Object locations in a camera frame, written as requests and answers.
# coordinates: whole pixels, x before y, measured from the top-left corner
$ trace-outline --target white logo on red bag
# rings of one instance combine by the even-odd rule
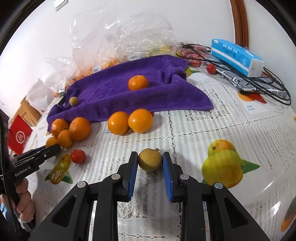
[[[24,143],[26,140],[26,136],[22,131],[18,131],[15,138],[16,138],[17,142],[20,144]]]

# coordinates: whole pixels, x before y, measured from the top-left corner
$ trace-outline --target metal screw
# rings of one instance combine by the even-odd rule
[[[120,175],[119,175],[118,173],[115,173],[115,174],[113,174],[113,175],[111,176],[111,178],[112,178],[113,180],[118,180],[118,179],[120,178]]]
[[[83,187],[85,187],[85,182],[84,181],[80,181],[79,183],[77,183],[77,186],[79,187],[79,188],[83,188]]]
[[[223,184],[222,183],[215,183],[214,187],[217,189],[222,189],[223,188]]]
[[[189,176],[188,176],[187,174],[181,174],[181,175],[180,175],[180,178],[181,178],[182,180],[188,180],[188,179],[189,179]]]

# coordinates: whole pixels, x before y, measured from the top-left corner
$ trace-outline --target plastic bag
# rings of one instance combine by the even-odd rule
[[[26,101],[41,114],[53,101],[52,90],[42,80],[38,79],[26,95]]]
[[[84,76],[119,64],[114,55],[119,10],[113,6],[109,3],[78,13],[70,21],[73,60]]]
[[[132,15],[116,32],[115,56],[119,61],[155,55],[174,55],[180,49],[172,25],[161,15],[142,12]]]
[[[55,69],[55,72],[50,74],[45,80],[54,97],[63,96],[71,84],[84,77],[77,70],[71,58],[47,58],[46,62],[50,63]]]

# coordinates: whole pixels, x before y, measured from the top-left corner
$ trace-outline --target table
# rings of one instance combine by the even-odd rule
[[[218,75],[195,73],[187,81],[204,91],[214,104],[209,112],[175,110],[156,112],[153,126],[144,134],[111,134],[107,122],[92,124],[90,136],[74,142],[73,149],[84,150],[87,162],[71,164],[73,184],[53,185],[45,177],[57,163],[48,159],[40,170],[28,177],[29,190],[36,205],[39,224],[77,182],[102,181],[128,162],[131,151],[145,148],[168,151],[184,173],[203,180],[202,163],[209,145],[216,139],[231,141],[242,159],[260,165],[245,173],[242,181],[229,190],[244,205],[271,240],[280,240],[285,213],[296,196],[296,123],[293,110],[263,96],[267,104],[242,100],[237,90]],[[29,138],[25,151],[40,147],[47,138],[46,117],[42,116]],[[141,241],[154,238],[177,241],[181,231],[181,204],[169,203],[162,171],[138,168],[134,195],[129,203],[118,203],[119,240]],[[210,240],[206,221],[207,240]]]

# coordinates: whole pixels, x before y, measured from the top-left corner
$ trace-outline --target white wall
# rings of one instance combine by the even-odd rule
[[[281,25],[257,1],[244,2],[249,24],[249,48],[283,81],[291,94],[291,107],[296,112],[296,47]]]
[[[69,0],[55,12],[54,0],[46,0],[18,28],[0,56],[0,100],[12,117],[37,78],[53,71],[45,57],[71,56],[67,24],[74,13],[91,9],[97,0]],[[122,0],[122,15],[156,9],[166,15],[180,41],[210,44],[212,38],[234,41],[234,25],[228,0]]]

